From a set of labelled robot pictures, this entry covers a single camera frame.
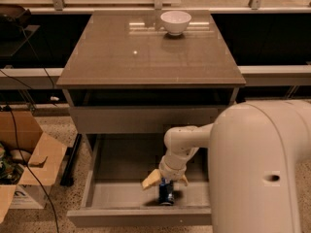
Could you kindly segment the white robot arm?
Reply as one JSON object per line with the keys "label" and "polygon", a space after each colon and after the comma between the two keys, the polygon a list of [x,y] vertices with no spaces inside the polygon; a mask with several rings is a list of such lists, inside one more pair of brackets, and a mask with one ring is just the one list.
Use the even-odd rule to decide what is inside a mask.
{"label": "white robot arm", "polygon": [[214,123],[169,129],[166,154],[146,177],[186,183],[187,162],[209,155],[214,233],[301,233],[295,165],[311,155],[311,104],[267,100],[235,104]]}

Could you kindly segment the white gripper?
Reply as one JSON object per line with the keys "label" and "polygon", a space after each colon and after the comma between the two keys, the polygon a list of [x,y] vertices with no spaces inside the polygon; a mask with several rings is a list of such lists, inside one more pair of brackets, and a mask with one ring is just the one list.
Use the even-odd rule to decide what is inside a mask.
{"label": "white gripper", "polygon": [[161,182],[161,176],[167,180],[181,181],[185,186],[189,185],[189,181],[185,175],[187,161],[184,158],[179,158],[176,155],[164,155],[160,160],[158,169],[154,169],[142,181],[142,188],[144,190],[159,184]]}

